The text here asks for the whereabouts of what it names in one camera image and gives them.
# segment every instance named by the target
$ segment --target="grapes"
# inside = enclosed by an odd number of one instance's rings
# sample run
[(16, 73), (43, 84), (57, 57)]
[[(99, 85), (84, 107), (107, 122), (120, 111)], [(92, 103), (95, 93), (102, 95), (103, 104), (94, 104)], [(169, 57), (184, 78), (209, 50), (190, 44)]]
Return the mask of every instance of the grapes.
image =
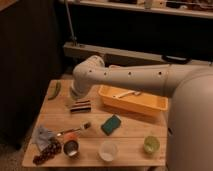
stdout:
[(34, 156), (33, 163), (36, 165), (43, 164), (45, 161), (54, 158), (58, 153), (61, 153), (61, 144), (56, 138), (50, 139), (50, 144), (41, 151), (39, 156)]

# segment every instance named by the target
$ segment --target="yellow tray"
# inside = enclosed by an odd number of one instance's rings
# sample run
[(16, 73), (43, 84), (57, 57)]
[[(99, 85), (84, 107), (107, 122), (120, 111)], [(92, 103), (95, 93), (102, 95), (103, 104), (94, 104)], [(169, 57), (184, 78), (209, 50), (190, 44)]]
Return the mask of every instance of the yellow tray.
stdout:
[(113, 96), (129, 91), (112, 86), (101, 85), (98, 91), (104, 104), (145, 115), (156, 115), (168, 109), (168, 98), (148, 93), (129, 94), (121, 98)]

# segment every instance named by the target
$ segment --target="green sponge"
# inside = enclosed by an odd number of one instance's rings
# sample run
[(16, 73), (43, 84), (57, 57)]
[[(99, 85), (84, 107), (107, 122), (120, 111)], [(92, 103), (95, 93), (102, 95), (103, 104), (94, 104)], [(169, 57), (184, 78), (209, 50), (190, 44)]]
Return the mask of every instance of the green sponge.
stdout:
[(103, 125), (101, 125), (101, 129), (106, 135), (110, 135), (116, 128), (120, 126), (120, 124), (121, 120), (116, 115), (113, 115), (107, 119)]

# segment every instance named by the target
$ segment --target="wooden tabletop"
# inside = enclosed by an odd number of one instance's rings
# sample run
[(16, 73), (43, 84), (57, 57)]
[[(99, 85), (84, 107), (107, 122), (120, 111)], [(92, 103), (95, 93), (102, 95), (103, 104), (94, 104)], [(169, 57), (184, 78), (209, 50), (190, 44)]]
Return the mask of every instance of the wooden tabletop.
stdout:
[[(91, 112), (71, 114), (65, 104), (72, 81), (59, 81), (62, 86), (58, 96), (54, 100), (47, 100), (56, 83), (56, 80), (51, 81), (36, 126), (43, 125), (56, 133), (77, 128), (87, 121), (92, 126), (78, 132), (79, 154), (76, 157), (68, 158), (62, 152), (39, 167), (165, 166), (167, 126), (163, 113), (150, 117), (105, 106), (98, 95), (99, 86), (93, 86), (86, 96), (86, 99), (91, 100)], [(107, 136), (100, 126), (113, 114), (119, 116), (121, 126)], [(143, 151), (144, 138), (149, 135), (156, 136), (160, 141), (160, 149), (153, 156)], [(103, 162), (98, 155), (98, 149), (104, 140), (111, 140), (118, 147), (118, 155), (112, 162)], [(22, 165), (36, 167), (32, 160), (38, 154), (37, 146), (30, 140)]]

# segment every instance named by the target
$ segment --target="dark background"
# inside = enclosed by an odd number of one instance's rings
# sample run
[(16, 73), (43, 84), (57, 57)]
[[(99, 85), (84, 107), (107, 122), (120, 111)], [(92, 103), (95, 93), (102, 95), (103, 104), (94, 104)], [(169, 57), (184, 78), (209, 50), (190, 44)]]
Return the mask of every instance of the dark background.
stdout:
[[(70, 12), (79, 43), (205, 61), (213, 57), (211, 19), (83, 5), (70, 5)], [(63, 34), (69, 37), (66, 13), (60, 15)]]

